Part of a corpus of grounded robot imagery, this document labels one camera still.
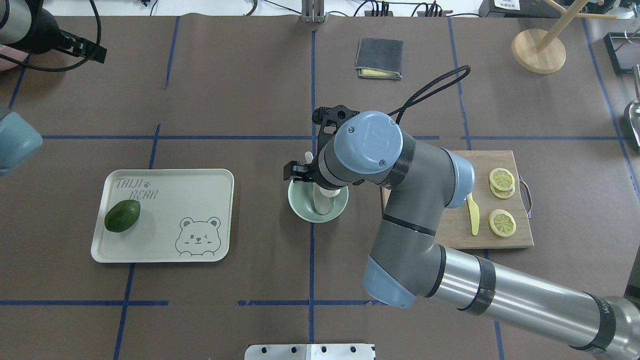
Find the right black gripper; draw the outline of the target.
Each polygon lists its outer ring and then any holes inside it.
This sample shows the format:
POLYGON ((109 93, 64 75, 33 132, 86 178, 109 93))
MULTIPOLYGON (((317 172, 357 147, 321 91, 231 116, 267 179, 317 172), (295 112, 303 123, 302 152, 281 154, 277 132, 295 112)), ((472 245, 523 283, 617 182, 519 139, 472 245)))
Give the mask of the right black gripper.
POLYGON ((285 182, 317 183, 320 180, 320 169, 317 160, 309 163, 290 161, 283 167, 283 180, 285 182))

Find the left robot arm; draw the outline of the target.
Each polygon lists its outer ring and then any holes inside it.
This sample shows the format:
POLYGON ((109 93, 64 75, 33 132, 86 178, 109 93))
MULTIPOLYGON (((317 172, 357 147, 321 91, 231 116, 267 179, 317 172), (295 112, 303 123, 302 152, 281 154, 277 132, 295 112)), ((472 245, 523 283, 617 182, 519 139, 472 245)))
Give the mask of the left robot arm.
MULTIPOLYGON (((47 73, 71 71, 90 60, 105 63, 107 50, 101 45, 101 18, 96 3, 91 0, 89 4, 96 20, 95 41, 61 29, 53 14, 44 9, 42 0, 3 0, 0 3, 2 46, 28 55, 59 51, 80 58, 80 61, 65 67, 50 68, 28 64, 4 54, 1 59, 24 69, 47 73)), ((41 148, 43 137, 20 114, 4 105, 1 107, 0 120, 0 173, 6 176, 41 148)))

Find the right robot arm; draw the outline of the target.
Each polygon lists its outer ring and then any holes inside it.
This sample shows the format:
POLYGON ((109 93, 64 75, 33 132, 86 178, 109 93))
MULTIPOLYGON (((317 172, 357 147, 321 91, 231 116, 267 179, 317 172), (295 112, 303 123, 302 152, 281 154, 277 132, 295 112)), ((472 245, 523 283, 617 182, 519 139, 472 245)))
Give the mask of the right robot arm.
POLYGON ((363 276, 371 297, 398 308, 433 297, 599 359, 639 358, 633 301, 575 291, 435 242, 443 210, 473 191, 469 161, 417 141, 384 112, 338 105, 316 109, 311 120, 335 131, 321 129, 312 162, 289 162, 284 180, 329 191, 362 182, 390 190, 363 276))

